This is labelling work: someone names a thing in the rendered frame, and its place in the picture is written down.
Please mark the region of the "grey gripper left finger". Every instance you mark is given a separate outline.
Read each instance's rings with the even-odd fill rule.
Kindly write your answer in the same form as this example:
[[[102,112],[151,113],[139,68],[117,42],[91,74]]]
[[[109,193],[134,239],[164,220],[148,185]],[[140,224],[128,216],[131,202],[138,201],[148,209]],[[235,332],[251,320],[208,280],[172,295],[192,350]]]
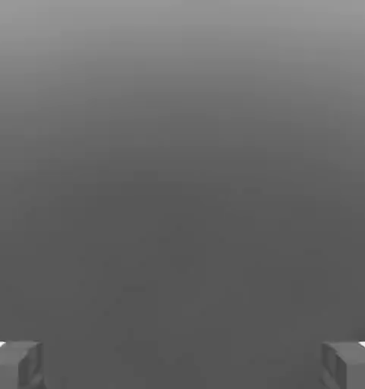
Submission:
[[[0,340],[0,389],[45,389],[41,342]]]

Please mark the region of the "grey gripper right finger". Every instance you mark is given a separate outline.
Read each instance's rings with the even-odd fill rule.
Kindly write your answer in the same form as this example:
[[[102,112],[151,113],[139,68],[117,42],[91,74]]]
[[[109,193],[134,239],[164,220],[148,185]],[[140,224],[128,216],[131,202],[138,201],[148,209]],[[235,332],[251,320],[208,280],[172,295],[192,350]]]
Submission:
[[[365,341],[324,342],[322,389],[365,389]]]

